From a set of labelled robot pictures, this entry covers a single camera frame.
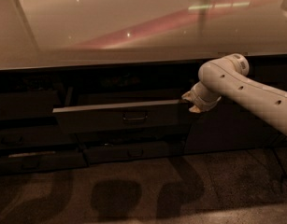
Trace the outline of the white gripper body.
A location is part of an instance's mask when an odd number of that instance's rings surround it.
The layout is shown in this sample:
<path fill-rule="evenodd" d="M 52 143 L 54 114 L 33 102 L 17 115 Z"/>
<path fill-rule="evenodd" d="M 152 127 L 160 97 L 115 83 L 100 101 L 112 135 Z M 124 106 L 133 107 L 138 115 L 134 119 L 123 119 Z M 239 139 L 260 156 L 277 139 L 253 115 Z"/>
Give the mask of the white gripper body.
<path fill-rule="evenodd" d="M 191 94 L 193 97 L 192 103 L 196 105 L 201 112 L 211 110 L 221 100 L 219 93 L 210 91 L 202 82 L 196 83 L 191 88 Z"/>

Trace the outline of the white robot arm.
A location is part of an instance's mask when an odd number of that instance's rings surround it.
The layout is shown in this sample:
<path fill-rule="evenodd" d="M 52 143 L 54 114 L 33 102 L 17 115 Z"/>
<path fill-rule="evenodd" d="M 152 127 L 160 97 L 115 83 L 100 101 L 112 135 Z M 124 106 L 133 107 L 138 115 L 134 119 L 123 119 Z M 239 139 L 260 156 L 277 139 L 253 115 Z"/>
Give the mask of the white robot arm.
<path fill-rule="evenodd" d="M 193 113 L 207 112 L 225 96 L 287 136 L 287 91 L 247 78 L 250 66 L 241 54 L 201 65 L 199 81 L 181 98 L 193 103 Z"/>

